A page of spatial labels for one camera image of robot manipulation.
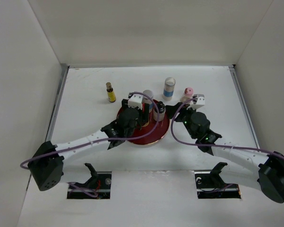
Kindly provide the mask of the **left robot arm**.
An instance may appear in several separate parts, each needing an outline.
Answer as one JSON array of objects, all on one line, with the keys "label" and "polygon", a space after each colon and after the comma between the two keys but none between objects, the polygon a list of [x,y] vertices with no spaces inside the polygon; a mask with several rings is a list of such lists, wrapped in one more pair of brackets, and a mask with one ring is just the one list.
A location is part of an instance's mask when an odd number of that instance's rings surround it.
[{"label": "left robot arm", "polygon": [[149,119],[150,106],[138,94],[122,100],[121,104],[117,118],[100,130],[67,143],[54,145],[46,141],[31,159],[21,164],[21,167],[28,167],[40,191],[47,191],[60,181],[70,182],[64,169],[71,162],[87,157],[93,151],[106,151],[135,139],[134,131]]}]

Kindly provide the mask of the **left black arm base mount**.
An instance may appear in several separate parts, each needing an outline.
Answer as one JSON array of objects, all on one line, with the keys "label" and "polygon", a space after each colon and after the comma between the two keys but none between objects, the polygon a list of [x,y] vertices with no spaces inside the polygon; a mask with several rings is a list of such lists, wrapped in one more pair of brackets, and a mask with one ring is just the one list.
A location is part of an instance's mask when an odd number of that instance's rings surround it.
[{"label": "left black arm base mount", "polygon": [[68,187],[67,199],[110,199],[112,172],[98,172],[92,164],[85,163],[90,176],[83,182],[71,182]]}]

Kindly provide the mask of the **silver-lid blue-label grain jar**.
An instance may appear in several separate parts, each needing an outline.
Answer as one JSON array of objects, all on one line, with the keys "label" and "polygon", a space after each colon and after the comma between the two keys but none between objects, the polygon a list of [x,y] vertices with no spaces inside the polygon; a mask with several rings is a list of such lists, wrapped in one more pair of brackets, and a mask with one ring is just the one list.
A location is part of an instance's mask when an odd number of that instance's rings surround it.
[{"label": "silver-lid blue-label grain jar", "polygon": [[173,97],[176,80],[173,77],[168,77],[164,82],[163,99],[170,101]]}]

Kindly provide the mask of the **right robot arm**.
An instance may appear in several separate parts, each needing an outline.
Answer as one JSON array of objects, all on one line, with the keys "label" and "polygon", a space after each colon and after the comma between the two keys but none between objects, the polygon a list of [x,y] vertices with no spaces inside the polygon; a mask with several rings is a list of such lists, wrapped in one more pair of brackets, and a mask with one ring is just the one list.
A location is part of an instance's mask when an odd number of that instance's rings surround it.
[{"label": "right robot arm", "polygon": [[274,202],[284,203],[284,156],[281,153],[228,142],[210,129],[210,121],[204,113],[183,103],[168,105],[166,113],[172,123],[183,123],[189,136],[196,140],[193,146],[240,166],[235,171],[227,163],[218,163],[209,174],[213,186],[241,184],[261,191]]}]

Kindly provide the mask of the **pink-lid spice jar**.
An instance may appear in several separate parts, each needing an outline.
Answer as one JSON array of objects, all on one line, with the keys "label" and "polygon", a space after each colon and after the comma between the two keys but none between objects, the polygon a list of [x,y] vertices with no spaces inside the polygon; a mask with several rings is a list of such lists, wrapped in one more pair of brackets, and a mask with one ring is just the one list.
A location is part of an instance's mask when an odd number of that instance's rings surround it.
[{"label": "pink-lid spice jar", "polygon": [[194,93],[194,91],[191,87],[185,88],[184,93],[183,93],[180,101],[185,102],[186,100],[191,99],[193,97],[193,93]]}]

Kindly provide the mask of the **black-cap white powder bottle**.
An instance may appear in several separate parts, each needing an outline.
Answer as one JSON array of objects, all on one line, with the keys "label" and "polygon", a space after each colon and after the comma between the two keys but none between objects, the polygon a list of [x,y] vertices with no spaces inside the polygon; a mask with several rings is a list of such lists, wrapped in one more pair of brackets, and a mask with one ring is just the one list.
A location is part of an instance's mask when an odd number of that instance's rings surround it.
[{"label": "black-cap white powder bottle", "polygon": [[157,122],[161,122],[164,120],[166,106],[162,101],[157,102],[157,109],[153,108],[153,119]]}]

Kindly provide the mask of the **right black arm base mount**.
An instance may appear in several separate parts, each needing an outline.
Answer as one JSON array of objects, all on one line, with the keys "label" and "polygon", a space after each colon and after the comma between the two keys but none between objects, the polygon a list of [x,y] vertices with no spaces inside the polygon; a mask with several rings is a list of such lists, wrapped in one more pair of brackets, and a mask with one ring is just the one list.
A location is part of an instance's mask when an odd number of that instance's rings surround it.
[{"label": "right black arm base mount", "polygon": [[195,171],[198,199],[241,199],[239,186],[220,177],[225,166],[227,163],[220,162],[212,170]]}]

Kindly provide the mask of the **small yellow-label bottle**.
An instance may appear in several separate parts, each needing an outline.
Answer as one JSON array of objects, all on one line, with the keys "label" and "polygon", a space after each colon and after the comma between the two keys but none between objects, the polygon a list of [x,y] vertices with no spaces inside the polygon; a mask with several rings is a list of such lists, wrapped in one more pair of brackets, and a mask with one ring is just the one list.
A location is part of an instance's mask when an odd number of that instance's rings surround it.
[{"label": "small yellow-label bottle", "polygon": [[115,96],[114,90],[113,90],[110,82],[106,83],[106,89],[107,89],[107,96],[108,96],[109,102],[111,102],[111,103],[115,102],[116,96]]}]

